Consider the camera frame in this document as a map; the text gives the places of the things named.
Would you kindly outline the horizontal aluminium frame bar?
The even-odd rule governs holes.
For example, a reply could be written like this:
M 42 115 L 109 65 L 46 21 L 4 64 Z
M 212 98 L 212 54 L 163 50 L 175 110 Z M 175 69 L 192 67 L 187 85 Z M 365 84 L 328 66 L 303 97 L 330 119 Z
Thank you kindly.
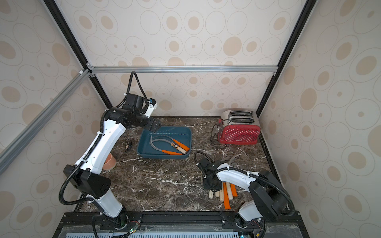
M 277 72 L 276 65 L 218 66 L 91 66 L 94 73 L 217 73 L 217 72 Z

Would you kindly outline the teal plastic storage box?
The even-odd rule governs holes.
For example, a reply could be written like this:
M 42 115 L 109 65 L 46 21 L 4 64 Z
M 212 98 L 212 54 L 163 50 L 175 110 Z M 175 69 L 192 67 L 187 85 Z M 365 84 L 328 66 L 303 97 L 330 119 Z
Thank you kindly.
M 190 150 L 186 152 L 171 139 L 164 137 L 168 135 Z M 190 156 L 192 132 L 187 127 L 161 127 L 156 133 L 144 130 L 138 144 L 138 155 L 149 159 L 185 159 Z

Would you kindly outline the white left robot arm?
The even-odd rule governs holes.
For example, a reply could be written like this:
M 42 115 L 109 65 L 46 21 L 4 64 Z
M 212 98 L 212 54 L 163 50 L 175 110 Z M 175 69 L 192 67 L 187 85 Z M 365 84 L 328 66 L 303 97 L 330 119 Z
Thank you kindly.
M 97 136 L 75 165 L 67 165 L 64 169 L 66 180 L 62 184 L 58 199 L 63 205 L 74 205 L 89 201 L 101 211 L 105 219 L 118 229 L 128 222 L 125 207 L 116 199 L 111 191 L 111 181 L 101 175 L 103 166 L 116 142 L 130 126 L 141 127 L 156 132 L 161 123 L 151 117 L 157 108 L 152 98 L 130 93 L 133 79 L 138 79 L 132 71 L 125 97 L 120 104 L 106 110 L 100 120 Z

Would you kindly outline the red polka dot toaster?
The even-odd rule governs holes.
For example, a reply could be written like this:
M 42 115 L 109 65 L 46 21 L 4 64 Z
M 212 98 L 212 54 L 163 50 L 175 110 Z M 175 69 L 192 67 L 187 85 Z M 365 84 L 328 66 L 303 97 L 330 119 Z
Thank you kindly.
M 250 110 L 224 111 L 218 121 L 218 142 L 232 145 L 255 145 L 261 127 L 257 114 Z

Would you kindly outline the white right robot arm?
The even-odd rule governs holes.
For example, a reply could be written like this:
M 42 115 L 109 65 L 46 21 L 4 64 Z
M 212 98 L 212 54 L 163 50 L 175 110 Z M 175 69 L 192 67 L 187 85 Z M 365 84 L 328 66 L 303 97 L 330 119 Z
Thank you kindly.
M 229 183 L 251 194 L 252 201 L 245 202 L 234 218 L 238 227 L 246 228 L 250 222 L 259 218 L 275 222 L 282 215 L 295 214 L 291 196 L 269 171 L 245 171 L 223 161 L 213 161 L 201 151 L 194 153 L 193 160 L 203 174 L 205 189 L 217 192 L 223 189 L 224 183 Z

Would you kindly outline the pink tape roll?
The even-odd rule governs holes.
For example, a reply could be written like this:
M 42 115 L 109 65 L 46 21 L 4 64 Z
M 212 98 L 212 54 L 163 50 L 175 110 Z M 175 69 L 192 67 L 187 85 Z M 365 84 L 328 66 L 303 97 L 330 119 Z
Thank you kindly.
M 116 159 L 111 153 L 109 153 L 103 165 L 103 170 L 110 171 L 115 168 L 116 164 L 117 164 Z

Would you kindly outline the diagonal aluminium frame bar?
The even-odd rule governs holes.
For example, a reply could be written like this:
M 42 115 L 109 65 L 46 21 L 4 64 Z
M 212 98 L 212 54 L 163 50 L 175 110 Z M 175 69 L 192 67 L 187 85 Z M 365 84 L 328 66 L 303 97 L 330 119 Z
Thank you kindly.
M 9 144 L 1 153 L 1 174 L 3 174 L 17 156 L 25 149 L 36 134 L 55 115 L 60 107 L 68 100 L 72 93 L 90 76 L 90 70 L 79 73 L 39 115 Z

